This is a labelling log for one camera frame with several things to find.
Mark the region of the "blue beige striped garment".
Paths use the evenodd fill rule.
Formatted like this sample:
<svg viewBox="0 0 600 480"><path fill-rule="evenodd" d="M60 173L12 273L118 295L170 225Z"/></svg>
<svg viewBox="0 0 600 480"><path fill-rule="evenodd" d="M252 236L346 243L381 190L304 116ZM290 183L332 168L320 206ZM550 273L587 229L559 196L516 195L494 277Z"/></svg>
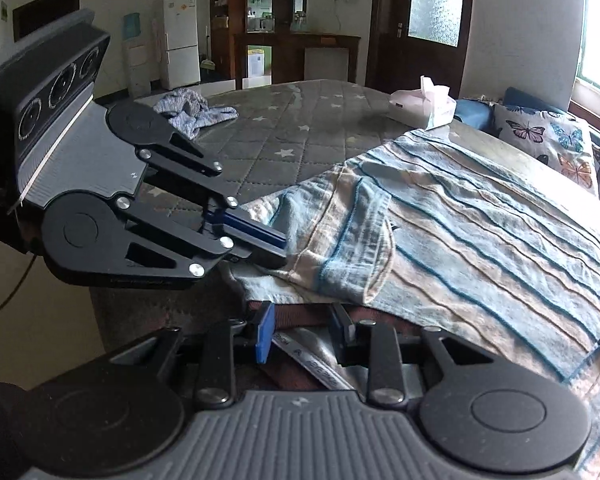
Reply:
<svg viewBox="0 0 600 480"><path fill-rule="evenodd" d="M283 232L278 270L227 263L246 301L342 301L437 325L553 378L590 410L600 479L600 201L423 131L247 205Z"/></svg>

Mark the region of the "grey star quilted cover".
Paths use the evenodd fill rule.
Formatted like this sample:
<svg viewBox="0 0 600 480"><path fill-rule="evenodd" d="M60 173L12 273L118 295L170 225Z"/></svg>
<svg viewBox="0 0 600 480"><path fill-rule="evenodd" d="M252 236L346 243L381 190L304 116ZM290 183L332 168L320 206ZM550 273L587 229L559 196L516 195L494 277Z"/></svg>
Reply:
<svg viewBox="0 0 600 480"><path fill-rule="evenodd" d="M230 92L218 96L216 102L233 105L239 116L204 129L199 143L219 157L225 167L222 178L245 210L253 200L291 188L417 131L390 119L385 94L339 81L306 81ZM525 172L532 164L544 166L493 136L460 124L424 132L516 172ZM200 330L224 314L253 309L264 301L242 298L224 278L224 264L185 292L93 289L91 296L104 344L114 348L161 326ZM332 302L274 302L278 325L321 324ZM339 302L357 320L370 318L402 328L420 326L388 313Z"/></svg>

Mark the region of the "white water dispenser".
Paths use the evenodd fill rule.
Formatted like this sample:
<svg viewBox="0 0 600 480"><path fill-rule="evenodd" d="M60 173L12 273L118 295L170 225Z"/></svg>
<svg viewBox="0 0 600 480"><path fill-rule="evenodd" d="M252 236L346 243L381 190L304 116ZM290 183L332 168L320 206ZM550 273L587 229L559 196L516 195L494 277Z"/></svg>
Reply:
<svg viewBox="0 0 600 480"><path fill-rule="evenodd" d="M151 92L149 78L149 53L140 28L140 14L126 14L122 24L123 61L126 82L132 99L147 96Z"/></svg>

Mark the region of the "crumpled blue grey cloth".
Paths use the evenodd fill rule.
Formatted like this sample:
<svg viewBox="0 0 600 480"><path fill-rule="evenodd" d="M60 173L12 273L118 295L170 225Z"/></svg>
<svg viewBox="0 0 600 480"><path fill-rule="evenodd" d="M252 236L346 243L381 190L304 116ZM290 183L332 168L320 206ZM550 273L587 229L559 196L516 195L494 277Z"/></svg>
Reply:
<svg viewBox="0 0 600 480"><path fill-rule="evenodd" d="M229 122L239 116L235 107L210 106L208 100L192 88L168 92L152 109L192 141L203 128Z"/></svg>

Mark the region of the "white refrigerator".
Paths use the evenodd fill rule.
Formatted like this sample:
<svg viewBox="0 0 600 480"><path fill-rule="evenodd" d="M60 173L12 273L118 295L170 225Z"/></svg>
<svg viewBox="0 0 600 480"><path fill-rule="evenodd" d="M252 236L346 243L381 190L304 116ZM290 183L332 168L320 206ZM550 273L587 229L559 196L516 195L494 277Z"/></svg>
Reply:
<svg viewBox="0 0 600 480"><path fill-rule="evenodd" d="M200 81L197 0L163 0L161 80L168 90Z"/></svg>

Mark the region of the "dark wooden cabinet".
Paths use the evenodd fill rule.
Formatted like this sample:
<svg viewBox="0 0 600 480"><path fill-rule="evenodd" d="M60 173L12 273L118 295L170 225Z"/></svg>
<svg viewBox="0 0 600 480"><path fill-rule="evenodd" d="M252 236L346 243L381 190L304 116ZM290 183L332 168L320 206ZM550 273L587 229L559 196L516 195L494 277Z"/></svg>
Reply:
<svg viewBox="0 0 600 480"><path fill-rule="evenodd" d="M242 88L251 47L271 52L273 84L306 78L306 51L347 52L346 81L358 76L361 38L340 32L309 32L306 0L210 0L209 58L215 73Z"/></svg>

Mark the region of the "blue sofa bench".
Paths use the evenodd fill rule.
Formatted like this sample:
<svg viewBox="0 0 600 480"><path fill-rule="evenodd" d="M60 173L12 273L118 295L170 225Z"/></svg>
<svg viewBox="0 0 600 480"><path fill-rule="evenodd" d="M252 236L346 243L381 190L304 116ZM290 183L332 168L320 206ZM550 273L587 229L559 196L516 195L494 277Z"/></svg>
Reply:
<svg viewBox="0 0 600 480"><path fill-rule="evenodd" d="M515 87L506 89L502 104L521 110L523 108L525 110L545 110L555 116L566 114L565 110L550 105ZM494 102L486 100L458 100L454 119L477 130L489 133L491 136L498 136L498 129L495 127L493 118L494 105Z"/></svg>

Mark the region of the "dark wooden glass door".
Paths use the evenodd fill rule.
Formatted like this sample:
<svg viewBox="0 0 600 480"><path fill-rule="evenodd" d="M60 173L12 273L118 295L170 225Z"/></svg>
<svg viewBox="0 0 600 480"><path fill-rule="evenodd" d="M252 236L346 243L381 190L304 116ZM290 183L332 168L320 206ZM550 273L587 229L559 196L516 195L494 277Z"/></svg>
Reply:
<svg viewBox="0 0 600 480"><path fill-rule="evenodd" d="M427 76L459 96L471 10L472 0L373 0L366 86L412 90Z"/></svg>

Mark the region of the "butterfly print pillow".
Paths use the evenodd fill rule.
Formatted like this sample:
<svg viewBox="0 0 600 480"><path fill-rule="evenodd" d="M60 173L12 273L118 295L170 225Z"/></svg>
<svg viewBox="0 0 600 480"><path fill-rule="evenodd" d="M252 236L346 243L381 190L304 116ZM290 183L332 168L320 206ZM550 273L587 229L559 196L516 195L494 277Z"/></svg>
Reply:
<svg viewBox="0 0 600 480"><path fill-rule="evenodd" d="M598 196L597 162L588 123L566 113L495 104L498 138Z"/></svg>

